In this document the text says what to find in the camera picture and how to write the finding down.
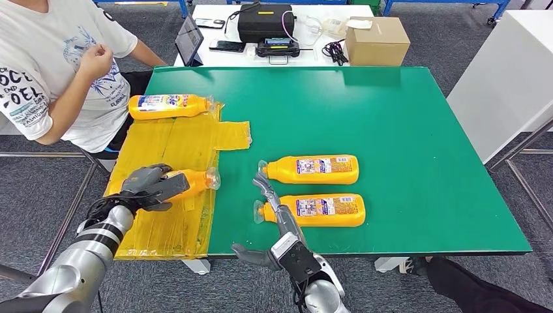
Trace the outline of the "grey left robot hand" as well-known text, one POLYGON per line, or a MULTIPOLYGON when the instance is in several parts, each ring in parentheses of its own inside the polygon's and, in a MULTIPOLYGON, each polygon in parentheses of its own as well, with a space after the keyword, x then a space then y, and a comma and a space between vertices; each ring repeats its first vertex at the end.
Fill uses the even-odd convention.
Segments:
POLYGON ((120 190, 123 205, 133 214, 144 211, 163 212, 172 207, 170 198, 182 194, 190 188, 182 173, 169 175, 172 167, 167 164, 154 164, 134 170, 124 181, 120 190))

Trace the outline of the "person's right hand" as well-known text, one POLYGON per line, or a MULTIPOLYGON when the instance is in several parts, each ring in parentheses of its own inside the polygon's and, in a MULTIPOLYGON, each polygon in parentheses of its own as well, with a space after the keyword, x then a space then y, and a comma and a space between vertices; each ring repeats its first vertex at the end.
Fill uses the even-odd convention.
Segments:
POLYGON ((97 80, 109 73, 112 61, 112 50, 104 44, 95 44, 82 55, 77 76, 90 82, 97 80))

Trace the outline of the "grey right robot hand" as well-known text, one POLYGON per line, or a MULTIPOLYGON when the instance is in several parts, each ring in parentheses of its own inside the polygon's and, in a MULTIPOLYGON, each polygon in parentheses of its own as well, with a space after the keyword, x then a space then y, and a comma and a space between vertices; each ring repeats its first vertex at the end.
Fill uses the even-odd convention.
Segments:
POLYGON ((286 205, 281 204, 280 198, 268 178, 261 172, 258 172, 252 182, 260 188, 261 194, 270 204, 275 214, 280 238, 266 251, 247 250, 239 243, 234 243, 231 248, 235 255, 242 261, 260 267, 266 267, 272 271, 280 271, 282 270, 282 266, 279 262, 280 258, 287 253, 296 241, 305 243, 305 237, 290 209, 286 205))

